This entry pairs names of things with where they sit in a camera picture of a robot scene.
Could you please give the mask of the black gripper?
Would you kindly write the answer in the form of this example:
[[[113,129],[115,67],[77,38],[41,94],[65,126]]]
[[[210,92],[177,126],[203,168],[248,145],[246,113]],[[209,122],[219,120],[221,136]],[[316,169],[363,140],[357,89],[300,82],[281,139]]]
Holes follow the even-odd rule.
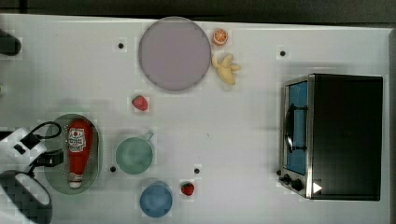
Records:
[[[64,152],[61,149],[47,151],[38,156],[33,165],[54,167],[64,162]]]

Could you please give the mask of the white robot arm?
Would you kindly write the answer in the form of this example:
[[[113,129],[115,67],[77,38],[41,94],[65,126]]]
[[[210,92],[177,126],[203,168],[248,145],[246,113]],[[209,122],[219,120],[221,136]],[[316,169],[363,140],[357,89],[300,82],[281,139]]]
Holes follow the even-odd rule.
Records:
[[[52,199],[47,189],[35,178],[36,167],[54,167],[64,162],[64,153],[58,149],[44,152],[22,170],[1,173],[1,188],[16,208],[35,224],[50,224]]]

